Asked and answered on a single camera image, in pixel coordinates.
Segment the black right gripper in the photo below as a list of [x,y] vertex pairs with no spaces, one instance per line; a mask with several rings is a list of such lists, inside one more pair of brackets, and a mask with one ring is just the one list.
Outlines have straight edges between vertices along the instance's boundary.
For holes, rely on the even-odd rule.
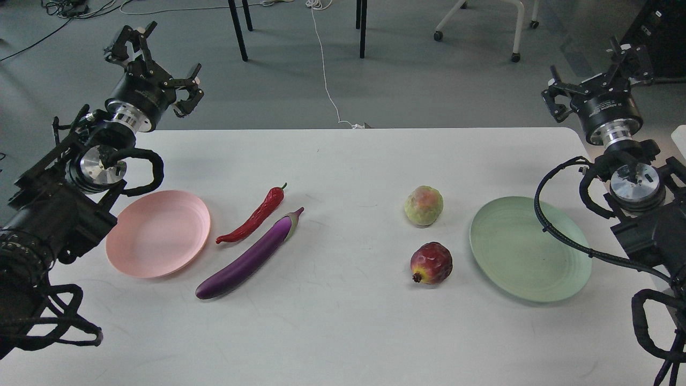
[[581,85],[561,80],[556,66],[550,66],[551,79],[541,97],[551,117],[562,123],[576,114],[585,140],[593,146],[610,146],[630,138],[644,124],[631,88],[654,83],[654,71],[645,46],[620,44],[609,39],[610,66]]

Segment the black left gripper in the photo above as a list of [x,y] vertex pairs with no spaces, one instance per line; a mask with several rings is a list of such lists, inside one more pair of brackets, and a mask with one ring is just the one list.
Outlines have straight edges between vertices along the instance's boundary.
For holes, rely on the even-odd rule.
[[200,63],[191,68],[186,78],[172,78],[154,64],[147,39],[156,27],[154,20],[144,28],[125,25],[105,48],[105,61],[124,68],[122,78],[106,100],[106,110],[111,114],[121,107],[137,110],[142,123],[136,130],[140,132],[155,130],[169,106],[178,118],[190,115],[204,96],[199,88]]

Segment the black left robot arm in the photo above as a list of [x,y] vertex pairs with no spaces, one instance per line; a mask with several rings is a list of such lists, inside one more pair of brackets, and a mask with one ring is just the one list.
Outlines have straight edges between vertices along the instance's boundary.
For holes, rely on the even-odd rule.
[[1,233],[2,357],[52,344],[101,344],[101,328],[78,313],[83,289],[51,284],[49,271],[106,238],[121,195],[161,186],[162,158],[137,147],[136,136],[155,130],[168,108],[179,118],[191,114],[204,95],[200,64],[174,78],[152,58],[155,27],[122,28],[105,49],[105,60],[123,68],[105,107],[84,105],[69,124],[55,117],[55,147],[16,180],[19,190],[8,201],[16,213]]

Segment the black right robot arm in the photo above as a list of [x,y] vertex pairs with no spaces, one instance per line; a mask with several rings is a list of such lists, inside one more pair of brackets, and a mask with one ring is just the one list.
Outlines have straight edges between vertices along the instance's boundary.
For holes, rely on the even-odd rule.
[[[644,120],[631,94],[634,85],[651,85],[653,69],[644,46],[610,39],[608,70],[573,85],[562,81],[555,66],[541,92],[551,116],[563,122],[577,115],[585,140],[602,146],[603,154],[590,161],[583,156],[559,164],[542,178],[534,195],[534,213],[542,230],[590,258],[652,274],[668,286],[668,293],[644,289],[631,300],[637,342],[662,360],[654,384],[678,383],[684,367],[685,299],[685,188],[684,164],[675,157],[654,166],[660,153],[651,139],[637,141]],[[583,247],[563,234],[542,210],[544,186],[559,171],[580,166],[578,188],[583,205],[603,218],[616,218],[611,232],[625,257]]]

